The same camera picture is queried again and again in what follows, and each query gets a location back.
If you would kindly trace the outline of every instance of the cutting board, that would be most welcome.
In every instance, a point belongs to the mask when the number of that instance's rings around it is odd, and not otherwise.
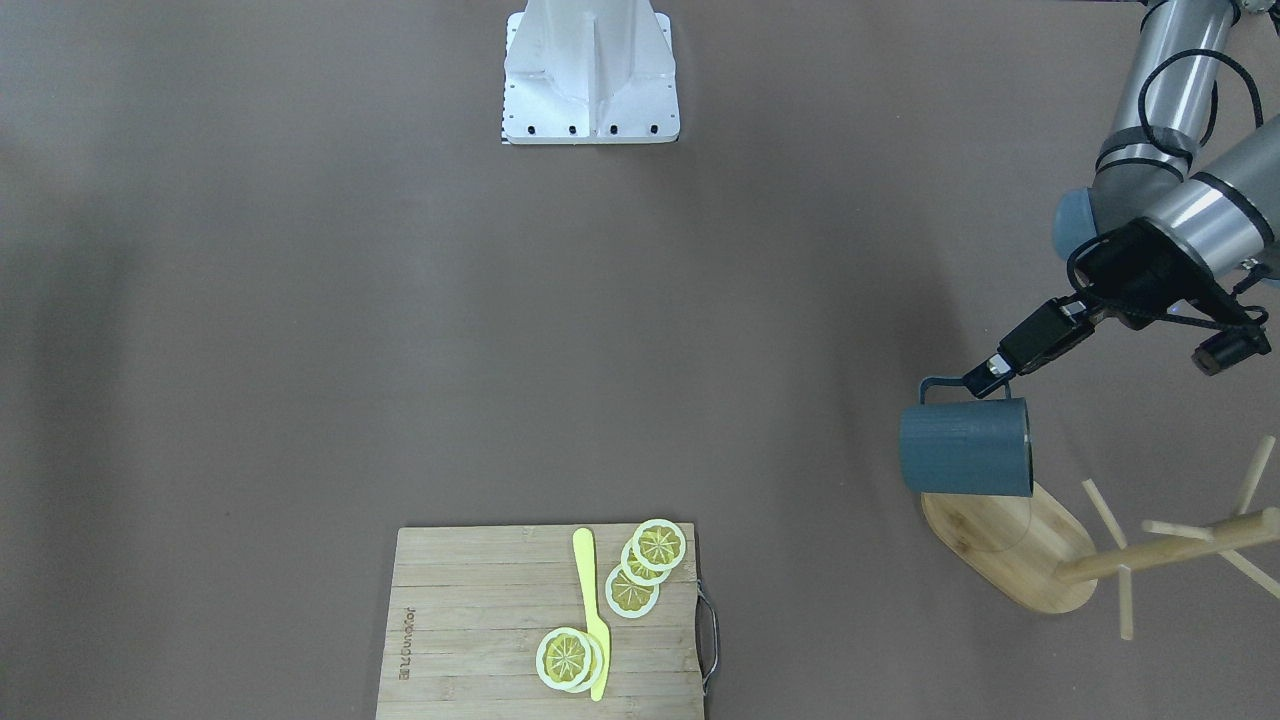
[[[614,615],[604,579],[636,524],[403,528],[396,546],[378,720],[703,720],[694,525],[685,560],[644,618]],[[613,635],[600,702],[553,691],[534,655],[548,630],[585,630],[573,530],[595,533],[600,616]]]

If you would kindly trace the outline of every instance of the gray table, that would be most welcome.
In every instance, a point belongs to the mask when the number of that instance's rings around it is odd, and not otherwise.
[[[678,143],[517,149],[515,0],[5,4],[0,715],[370,717],[397,528],[669,516],[710,717],[1274,716],[1280,605],[1225,562],[1139,575],[1123,643],[1114,583],[1034,616],[897,475],[916,380],[1066,290],[1142,8],[774,5],[658,4]],[[1230,50],[1274,110],[1270,24]],[[1206,521],[1280,429],[1280,360],[1201,340],[1018,383],[1100,546],[1083,478]]]

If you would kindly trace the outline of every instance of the citrus slice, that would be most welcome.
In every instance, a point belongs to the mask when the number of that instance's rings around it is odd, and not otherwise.
[[[591,670],[591,652],[586,633],[557,628],[538,644],[538,676],[552,689],[577,687]]]
[[[685,546],[685,533],[671,520],[646,520],[631,536],[636,561],[655,573],[680,565]]]
[[[622,573],[622,565],[618,565],[609,573],[609,579],[604,582],[604,587],[609,588],[609,592],[604,594],[604,600],[622,618],[644,618],[653,610],[653,605],[658,602],[658,585],[635,584],[631,578]]]
[[[637,585],[658,585],[667,580],[671,570],[658,573],[640,564],[640,559],[631,551],[631,541],[622,546],[622,573]]]
[[[600,647],[600,641],[591,637],[590,633],[582,634],[586,635],[586,642],[591,646],[591,671],[580,684],[564,691],[567,693],[582,693],[591,689],[591,685],[600,679],[600,671],[604,670],[604,648]]]

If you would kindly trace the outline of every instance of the yellow knife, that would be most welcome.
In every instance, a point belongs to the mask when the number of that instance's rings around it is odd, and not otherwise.
[[[590,528],[573,530],[573,560],[577,562],[577,582],[582,585],[582,605],[586,607],[586,632],[604,648],[600,676],[591,685],[591,701],[604,697],[604,683],[609,679],[609,626],[600,619],[595,601],[595,536]]]

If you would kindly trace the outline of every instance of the cup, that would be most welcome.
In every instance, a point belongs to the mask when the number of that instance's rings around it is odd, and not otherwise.
[[[964,387],[960,378],[924,378],[920,404],[902,411],[899,460],[915,492],[1030,497],[1032,436],[1027,401],[973,400],[929,405],[934,386]]]

